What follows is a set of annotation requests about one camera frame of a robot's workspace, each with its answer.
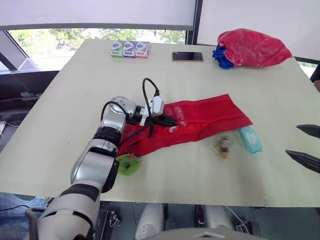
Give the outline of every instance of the white table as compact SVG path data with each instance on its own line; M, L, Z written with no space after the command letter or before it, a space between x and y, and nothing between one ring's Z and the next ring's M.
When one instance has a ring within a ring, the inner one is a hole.
M212 59L211 46L152 43L149 59L111 58L110 46L86 40L58 73L0 155L0 192L54 197L68 188L104 103L125 96L143 105L148 77L165 103L228 93L254 123L264 152L251 155L234 144L221 160L211 148L214 136L162 148L142 157L134 175L118 174L101 200L320 207L320 175L285 153L320 157L320 141L296 128L320 123L320 94L294 58L225 70ZM172 62L172 51L202 52L204 62Z

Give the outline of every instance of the blue cloth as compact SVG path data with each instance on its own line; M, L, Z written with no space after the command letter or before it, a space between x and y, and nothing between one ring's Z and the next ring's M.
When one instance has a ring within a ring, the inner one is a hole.
M45 209L46 203L42 197L35 197L27 201L22 200L12 193L0 192L0 210L10 209L19 205L31 208ZM25 215L26 207L21 206L11 210L0 211L0 239L21 240L28 232L29 222Z
M218 61L219 66L223 69L231 69L234 67L234 64L227 59L224 52L227 50L226 46L216 46L216 49L213 50L212 57Z
M242 127L238 131L242 138L244 147L249 153L255 154L257 152L262 152L261 141L252 126Z

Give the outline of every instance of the light blue package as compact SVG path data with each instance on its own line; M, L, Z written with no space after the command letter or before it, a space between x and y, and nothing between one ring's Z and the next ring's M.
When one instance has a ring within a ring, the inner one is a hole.
M249 153L255 154L257 152L262 152L262 144L260 142L260 139L251 126L239 128L238 131L242 138L245 149Z

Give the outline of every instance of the metal bracket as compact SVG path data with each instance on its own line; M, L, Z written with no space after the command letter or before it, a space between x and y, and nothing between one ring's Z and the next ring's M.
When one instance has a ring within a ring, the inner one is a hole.
M120 226L120 220L118 219L118 217L114 211L111 211L111 214L109 217L109 226L111 228Z

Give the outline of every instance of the smartphone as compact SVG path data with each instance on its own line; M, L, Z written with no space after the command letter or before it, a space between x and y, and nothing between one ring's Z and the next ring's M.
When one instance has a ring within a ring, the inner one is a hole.
M173 51L172 52L173 61L196 61L203 62L202 52L193 51Z

